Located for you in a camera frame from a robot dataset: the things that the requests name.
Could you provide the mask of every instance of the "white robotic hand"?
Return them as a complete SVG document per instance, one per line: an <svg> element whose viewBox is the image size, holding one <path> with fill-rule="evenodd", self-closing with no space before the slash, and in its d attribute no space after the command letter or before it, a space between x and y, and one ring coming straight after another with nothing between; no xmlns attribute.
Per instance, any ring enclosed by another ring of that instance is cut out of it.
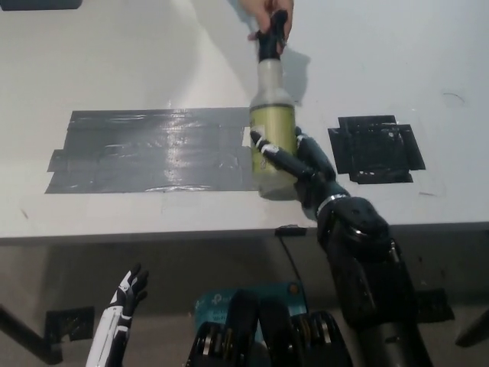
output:
<svg viewBox="0 0 489 367"><path fill-rule="evenodd" d="M129 271L109 306L104 310L93 338L86 367L121 367L129 340L132 316L136 307L147 296L148 272L136 265Z"/></svg>

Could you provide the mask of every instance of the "spray bottle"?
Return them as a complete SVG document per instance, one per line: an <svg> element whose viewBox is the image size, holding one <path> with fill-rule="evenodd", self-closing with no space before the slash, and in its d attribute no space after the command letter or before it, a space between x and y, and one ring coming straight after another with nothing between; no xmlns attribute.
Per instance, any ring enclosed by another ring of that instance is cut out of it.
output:
<svg viewBox="0 0 489 367"><path fill-rule="evenodd" d="M270 143L296 155L295 108L292 97L283 88L283 70L277 45L284 46L283 26L286 11L271 17L270 30L257 33L258 94L250 104L251 130L259 132ZM292 200L295 197L294 177L276 169L258 149L253 148L253 177L260 196L270 200Z"/></svg>

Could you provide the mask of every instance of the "gray duct tape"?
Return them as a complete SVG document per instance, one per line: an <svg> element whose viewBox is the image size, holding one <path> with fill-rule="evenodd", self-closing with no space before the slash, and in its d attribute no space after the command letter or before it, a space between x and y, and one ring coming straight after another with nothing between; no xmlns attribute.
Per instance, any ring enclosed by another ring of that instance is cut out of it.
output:
<svg viewBox="0 0 489 367"><path fill-rule="evenodd" d="M251 191L247 108L75 111L46 193Z"/></svg>

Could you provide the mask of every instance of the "black cable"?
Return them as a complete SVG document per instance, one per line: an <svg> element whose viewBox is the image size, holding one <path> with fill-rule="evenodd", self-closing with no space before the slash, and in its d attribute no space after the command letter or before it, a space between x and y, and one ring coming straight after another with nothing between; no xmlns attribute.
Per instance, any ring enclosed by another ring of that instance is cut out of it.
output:
<svg viewBox="0 0 489 367"><path fill-rule="evenodd" d="M289 248L283 241L282 237L278 236L278 240L282 244L283 250L285 251L285 254L287 255L289 259L290 266L292 266L292 270L294 274L296 275L296 279L300 283L300 287L302 288L303 295L304 295L304 304L306 306L306 312L309 312L309 305L307 303L307 294L306 294L306 288L304 287L303 279L300 276L299 269L297 268L296 262L293 260L292 254L289 251Z"/></svg>

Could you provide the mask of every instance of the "spray bottle nozzle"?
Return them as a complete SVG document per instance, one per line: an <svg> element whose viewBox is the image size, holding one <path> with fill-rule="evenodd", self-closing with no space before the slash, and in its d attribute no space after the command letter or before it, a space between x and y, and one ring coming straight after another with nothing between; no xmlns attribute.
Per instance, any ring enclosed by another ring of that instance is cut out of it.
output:
<svg viewBox="0 0 489 367"><path fill-rule="evenodd" d="M267 33L257 32L257 39L260 43L258 51L259 61L266 59L280 60L277 45L285 47L285 30L283 29L289 14L286 10L276 11L270 18L270 29Z"/></svg>

